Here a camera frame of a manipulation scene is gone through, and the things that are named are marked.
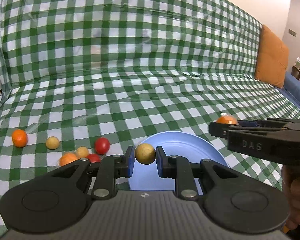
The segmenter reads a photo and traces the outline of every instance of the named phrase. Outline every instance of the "green checkered tablecloth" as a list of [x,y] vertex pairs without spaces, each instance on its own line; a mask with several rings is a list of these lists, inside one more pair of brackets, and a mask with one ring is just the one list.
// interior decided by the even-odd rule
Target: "green checkered tablecloth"
[[[260,28],[227,0],[0,0],[0,198],[101,135],[120,154],[168,130],[210,141],[235,170],[281,188],[276,163],[208,133],[221,112],[300,118],[253,79]],[[29,137],[22,149],[17,128]]]

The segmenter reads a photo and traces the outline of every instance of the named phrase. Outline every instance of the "metal rivet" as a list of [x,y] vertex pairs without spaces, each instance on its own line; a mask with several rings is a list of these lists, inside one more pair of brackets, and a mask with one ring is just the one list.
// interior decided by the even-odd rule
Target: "metal rivet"
[[192,189],[184,189],[183,191],[181,191],[181,195],[183,197],[192,198],[195,197],[197,193]]
[[106,197],[109,195],[109,191],[105,188],[98,188],[93,192],[93,194],[97,197]]
[[144,192],[140,196],[143,197],[143,198],[146,198],[146,197],[149,197],[150,195],[148,193]]

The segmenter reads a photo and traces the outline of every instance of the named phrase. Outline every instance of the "human hand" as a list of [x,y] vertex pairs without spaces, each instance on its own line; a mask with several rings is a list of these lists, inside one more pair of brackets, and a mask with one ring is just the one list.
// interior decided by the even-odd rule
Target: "human hand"
[[290,230],[300,225],[300,166],[286,166],[281,170],[282,191],[287,197],[290,206],[290,216],[286,227]]

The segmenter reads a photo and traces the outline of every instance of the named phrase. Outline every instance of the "red tomato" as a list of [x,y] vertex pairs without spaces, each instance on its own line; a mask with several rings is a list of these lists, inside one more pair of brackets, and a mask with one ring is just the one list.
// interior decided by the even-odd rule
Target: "red tomato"
[[101,162],[100,157],[95,153],[91,153],[87,156],[91,163],[99,163]]
[[101,155],[106,154],[110,148],[110,142],[107,138],[101,137],[94,143],[96,153]]

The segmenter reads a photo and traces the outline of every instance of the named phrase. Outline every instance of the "orange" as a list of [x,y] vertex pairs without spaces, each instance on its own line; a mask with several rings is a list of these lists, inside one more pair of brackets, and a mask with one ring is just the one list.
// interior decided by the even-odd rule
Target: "orange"
[[64,166],[78,159],[74,153],[66,153],[59,159],[59,165]]
[[218,118],[217,122],[219,123],[228,123],[228,124],[238,124],[237,119],[235,119],[232,115],[227,114]]
[[26,146],[28,142],[28,136],[25,131],[17,129],[12,133],[12,143],[15,147],[22,148]]

